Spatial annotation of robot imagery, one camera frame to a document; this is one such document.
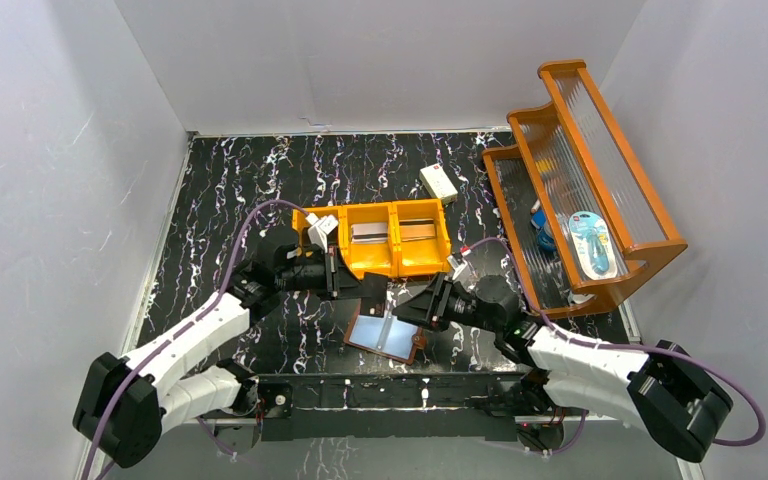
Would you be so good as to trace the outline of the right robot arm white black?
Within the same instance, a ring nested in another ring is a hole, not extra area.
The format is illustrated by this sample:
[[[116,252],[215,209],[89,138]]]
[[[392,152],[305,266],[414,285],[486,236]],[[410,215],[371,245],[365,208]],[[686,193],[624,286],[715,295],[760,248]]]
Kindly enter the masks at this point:
[[[646,431],[670,454],[698,463],[733,407],[728,393],[668,341],[661,352],[601,342],[544,326],[528,315],[518,294],[499,275],[466,290],[443,274],[393,310],[429,331],[451,324],[494,335],[510,361],[545,372],[523,387],[525,405],[537,414],[556,406],[605,415]]]

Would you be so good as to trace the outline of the brown leather card holder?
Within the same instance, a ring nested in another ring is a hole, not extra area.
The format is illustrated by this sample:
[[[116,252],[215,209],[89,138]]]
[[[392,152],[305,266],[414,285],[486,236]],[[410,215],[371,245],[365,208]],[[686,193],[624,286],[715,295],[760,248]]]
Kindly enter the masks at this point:
[[[406,365],[411,365],[417,352],[427,344],[420,327],[400,320],[390,308],[378,315],[364,304],[355,310],[343,342]]]

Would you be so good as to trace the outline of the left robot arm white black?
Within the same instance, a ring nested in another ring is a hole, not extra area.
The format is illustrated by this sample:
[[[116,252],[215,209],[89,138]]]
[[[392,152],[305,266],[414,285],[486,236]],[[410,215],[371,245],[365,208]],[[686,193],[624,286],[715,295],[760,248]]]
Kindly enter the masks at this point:
[[[194,368],[224,343],[273,313],[286,292],[322,301],[353,300],[382,314],[388,278],[356,275],[334,245],[303,245],[290,227],[267,234],[238,261],[226,283],[169,331],[121,357],[106,352],[90,365],[72,418],[73,428],[117,466],[142,461],[161,436],[213,411],[265,413],[259,378],[224,359]]]

